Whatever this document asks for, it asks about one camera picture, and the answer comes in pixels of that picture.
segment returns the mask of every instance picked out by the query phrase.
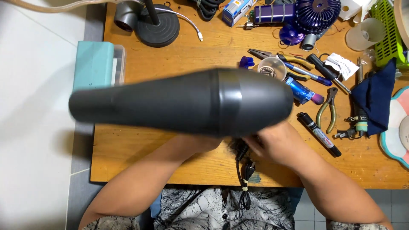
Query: person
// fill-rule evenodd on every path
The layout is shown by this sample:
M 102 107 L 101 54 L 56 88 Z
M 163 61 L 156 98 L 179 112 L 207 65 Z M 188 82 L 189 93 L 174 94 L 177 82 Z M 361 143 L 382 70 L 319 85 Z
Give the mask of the person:
M 327 229 L 393 230 L 368 193 L 311 149 L 287 121 L 259 131 L 258 138 L 262 144 L 253 137 L 243 139 L 257 155 L 300 177 L 312 203 L 326 217 Z M 110 180 L 88 206 L 79 230 L 138 230 L 135 216 L 160 193 L 160 213 L 153 223 L 157 230 L 293 230 L 294 212 L 285 188 L 250 187 L 250 210 L 240 210 L 241 188 L 165 187 L 185 160 L 220 142 L 175 136 Z

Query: wire cutter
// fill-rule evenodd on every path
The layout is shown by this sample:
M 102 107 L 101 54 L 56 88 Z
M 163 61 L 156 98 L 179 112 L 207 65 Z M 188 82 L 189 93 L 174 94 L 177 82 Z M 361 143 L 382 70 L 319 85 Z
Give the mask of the wire cutter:
M 321 128 L 321 116 L 322 113 L 324 112 L 324 110 L 328 107 L 328 105 L 330 105 L 330 110 L 331 110 L 331 123 L 328 126 L 327 129 L 327 133 L 330 133 L 335 126 L 335 122 L 337 120 L 337 112 L 335 110 L 335 103 L 334 103 L 334 99 L 335 99 L 335 95 L 337 94 L 338 89 L 336 87 L 332 87 L 328 89 L 328 96 L 327 96 L 327 100 L 324 102 L 324 104 L 322 104 L 321 108 L 319 108 L 318 113 L 317 113 L 317 120 L 316 120 L 316 124 L 319 128 Z
M 273 54 L 271 52 L 263 51 L 263 50 L 256 50 L 256 49 L 249 49 L 249 53 L 252 55 L 258 57 L 259 59 L 264 59 L 266 57 L 273 57 L 276 56 L 282 61 L 286 62 L 295 62 L 298 64 L 301 64 L 305 66 L 307 69 L 312 70 L 315 69 L 315 65 L 307 61 L 306 59 L 303 59 L 301 57 L 297 56 L 290 56 L 290 55 L 285 55 L 285 54 Z

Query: blue pen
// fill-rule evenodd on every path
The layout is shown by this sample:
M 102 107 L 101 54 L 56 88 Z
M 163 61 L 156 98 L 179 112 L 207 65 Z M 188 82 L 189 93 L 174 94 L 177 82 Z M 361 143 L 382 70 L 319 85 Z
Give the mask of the blue pen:
M 287 66 L 287 68 L 289 68 L 290 70 L 294 70 L 294 71 L 296 71 L 297 73 L 300 73 L 300 74 L 308 75 L 308 76 L 311 77 L 312 80 L 317 81 L 317 82 L 319 82 L 319 83 L 321 83 L 321 84 L 323 84 L 323 85 L 325 85 L 325 86 L 332 86 L 332 82 L 331 82 L 330 80 L 326 79 L 326 78 L 317 76 L 317 75 L 315 75 L 315 74 L 312 74 L 312 73 L 308 72 L 307 70 L 303 70 L 303 69 L 301 69 L 301 68 L 298 68 L 298 67 L 296 67 L 296 66 L 293 66 L 292 64 L 290 64 L 290 63 L 288 63 L 288 62 L 286 62 L 286 61 L 284 61 L 284 64 L 285 64 L 285 65 Z

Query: green plastic basket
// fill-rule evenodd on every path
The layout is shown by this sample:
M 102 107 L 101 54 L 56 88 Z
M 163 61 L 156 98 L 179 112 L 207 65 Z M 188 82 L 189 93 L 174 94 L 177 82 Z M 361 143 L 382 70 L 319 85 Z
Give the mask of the green plastic basket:
M 402 39 L 393 14 L 393 7 L 387 0 L 379 0 L 371 8 L 373 18 L 383 22 L 386 28 L 385 39 L 375 45 L 376 65 L 385 66 L 389 60 L 396 57 L 397 68 L 409 68 L 406 57 L 403 55 Z

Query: pen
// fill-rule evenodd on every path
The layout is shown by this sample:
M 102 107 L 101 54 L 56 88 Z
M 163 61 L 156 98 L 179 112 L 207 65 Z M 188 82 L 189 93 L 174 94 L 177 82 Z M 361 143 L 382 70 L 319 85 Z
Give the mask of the pen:
M 298 72 L 300 74 L 305 74 L 305 75 L 310 76 L 311 79 L 314 80 L 314 81 L 317 81 L 317 82 L 319 82 L 319 83 L 321 83 L 321 84 L 323 84 L 325 86 L 332 86 L 332 82 L 330 80 L 328 80 L 328 79 L 325 79 L 323 77 L 312 74 L 312 73 L 308 72 L 307 70 L 303 70 L 301 68 L 298 68 L 298 67 L 296 67 L 296 66 L 294 66 L 294 65 L 292 65 L 292 64 L 290 64 L 290 63 L 288 63 L 286 61 L 284 61 L 284 64 L 287 66 L 287 68 L 289 68 L 291 70 L 294 70 L 294 71 L 296 71 L 296 72 Z
M 339 151 L 339 149 L 330 141 L 327 135 L 325 135 L 325 133 L 320 128 L 318 128 L 317 124 L 311 119 L 308 113 L 301 112 L 297 114 L 297 117 L 305 126 L 307 126 L 312 131 L 312 133 L 324 144 L 324 146 L 334 157 L 341 156 L 341 152 Z

